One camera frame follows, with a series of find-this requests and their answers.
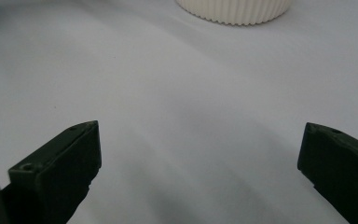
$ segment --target white surface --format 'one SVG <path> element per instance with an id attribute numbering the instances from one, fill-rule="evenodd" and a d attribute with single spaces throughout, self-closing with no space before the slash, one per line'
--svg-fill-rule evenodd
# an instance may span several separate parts
<path id="1" fill-rule="evenodd" d="M 70 223 L 346 223 L 296 168 L 307 121 L 358 138 L 358 0 L 252 27 L 173 0 L 0 7 L 0 186 L 100 121 L 103 168 Z"/>

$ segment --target dark green plastic part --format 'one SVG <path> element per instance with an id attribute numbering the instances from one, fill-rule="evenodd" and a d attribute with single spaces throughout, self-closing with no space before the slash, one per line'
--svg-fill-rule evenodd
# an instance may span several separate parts
<path id="1" fill-rule="evenodd" d="M 297 167 L 351 224 L 358 224 L 358 140 L 308 123 Z"/>
<path id="2" fill-rule="evenodd" d="M 66 223 L 101 164 L 97 121 L 63 131 L 9 169 L 3 196 L 11 223 Z"/>

